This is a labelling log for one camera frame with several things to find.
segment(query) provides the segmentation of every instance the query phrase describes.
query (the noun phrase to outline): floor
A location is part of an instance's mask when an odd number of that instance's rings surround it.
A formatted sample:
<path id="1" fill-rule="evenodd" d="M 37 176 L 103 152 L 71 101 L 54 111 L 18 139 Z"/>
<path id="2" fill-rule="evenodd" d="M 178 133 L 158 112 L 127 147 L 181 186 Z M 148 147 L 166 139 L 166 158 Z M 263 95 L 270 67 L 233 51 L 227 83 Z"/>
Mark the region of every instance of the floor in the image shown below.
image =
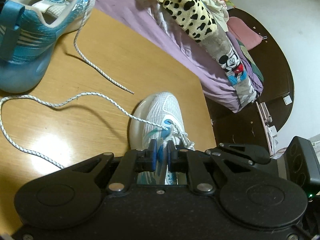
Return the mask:
<path id="1" fill-rule="evenodd" d="M 320 0 L 231 1 L 265 26 L 292 71 L 294 105 L 278 132 L 277 148 L 288 146 L 295 135 L 308 139 L 320 134 Z"/>

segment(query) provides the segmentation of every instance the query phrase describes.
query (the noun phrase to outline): pink pouch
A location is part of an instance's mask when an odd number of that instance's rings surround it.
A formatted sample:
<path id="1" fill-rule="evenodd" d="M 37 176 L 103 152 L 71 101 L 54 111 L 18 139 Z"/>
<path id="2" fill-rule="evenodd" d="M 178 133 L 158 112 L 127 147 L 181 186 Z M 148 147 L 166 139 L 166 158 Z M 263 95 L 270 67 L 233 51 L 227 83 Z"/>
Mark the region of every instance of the pink pouch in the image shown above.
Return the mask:
<path id="1" fill-rule="evenodd" d="M 227 25 L 229 31 L 245 45 L 247 50 L 253 49 L 262 41 L 262 37 L 259 34 L 251 30 L 243 20 L 237 17 L 230 17 Z"/>

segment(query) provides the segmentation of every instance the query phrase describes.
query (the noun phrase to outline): cartoon character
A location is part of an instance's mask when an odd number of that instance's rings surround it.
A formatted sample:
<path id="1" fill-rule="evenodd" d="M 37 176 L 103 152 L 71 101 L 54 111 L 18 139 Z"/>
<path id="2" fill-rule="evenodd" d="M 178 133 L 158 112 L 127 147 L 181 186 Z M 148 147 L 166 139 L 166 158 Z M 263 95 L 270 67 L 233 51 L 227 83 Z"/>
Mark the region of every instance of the cartoon character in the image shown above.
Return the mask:
<path id="1" fill-rule="evenodd" d="M 238 55 L 236 54 L 232 46 L 229 52 L 229 56 L 221 56 L 219 59 L 219 63 L 226 73 L 230 70 L 234 73 L 234 75 L 228 77 L 232 85 L 238 83 L 238 75 L 240 75 L 240 81 L 244 80 L 247 77 L 246 71 L 244 70 L 244 66 L 242 65 Z"/>

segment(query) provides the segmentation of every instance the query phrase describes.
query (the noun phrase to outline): wooden tabletop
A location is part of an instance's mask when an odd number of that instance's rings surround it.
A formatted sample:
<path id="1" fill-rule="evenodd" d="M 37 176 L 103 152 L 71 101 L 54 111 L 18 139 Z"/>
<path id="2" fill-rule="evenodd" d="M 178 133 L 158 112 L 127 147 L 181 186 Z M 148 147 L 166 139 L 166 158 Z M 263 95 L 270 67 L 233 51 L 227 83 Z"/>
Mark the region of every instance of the wooden tabletop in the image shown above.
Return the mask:
<path id="1" fill-rule="evenodd" d="M 79 48 L 106 74 L 133 90 L 132 95 L 80 59 L 73 47 L 75 34 L 59 39 L 48 70 L 31 95 L 61 103 L 81 92 L 99 92 L 132 113 L 148 95 L 170 91 L 179 101 L 185 130 L 196 143 L 195 148 L 215 147 L 202 88 L 191 71 L 130 28 L 94 10 L 80 33 Z M 16 143 L 63 166 L 107 151 L 121 156 L 129 149 L 129 117 L 96 96 L 81 97 L 59 110 L 29 99 L 11 100 L 4 104 L 2 118 Z M 58 168 L 20 152 L 2 133 L 0 160 L 0 234 L 12 234 L 21 226 L 13 206 L 16 191 L 26 182 Z"/>

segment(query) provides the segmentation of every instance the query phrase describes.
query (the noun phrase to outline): sneaker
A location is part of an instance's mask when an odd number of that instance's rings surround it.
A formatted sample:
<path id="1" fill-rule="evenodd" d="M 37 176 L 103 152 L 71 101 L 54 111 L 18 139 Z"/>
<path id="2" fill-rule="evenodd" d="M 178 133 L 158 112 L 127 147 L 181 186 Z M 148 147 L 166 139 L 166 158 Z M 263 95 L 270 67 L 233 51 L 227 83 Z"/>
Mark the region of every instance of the sneaker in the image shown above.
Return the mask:
<path id="1" fill-rule="evenodd" d="M 175 145 L 194 150 L 194 143 L 185 133 L 178 100 L 170 92 L 153 94 L 144 99 L 134 114 L 135 117 L 167 127 L 164 130 L 154 125 L 132 119 L 129 128 L 131 149 L 148 148 L 152 139 L 157 140 L 158 155 L 156 171 L 142 172 L 138 176 L 140 184 L 177 184 L 177 175 L 168 171 L 167 143 L 172 140 Z"/>
<path id="2" fill-rule="evenodd" d="M 44 76 L 57 39 L 79 29 L 89 0 L 6 0 L 0 14 L 0 89 L 21 93 Z M 94 6 L 90 0 L 87 17 Z"/>

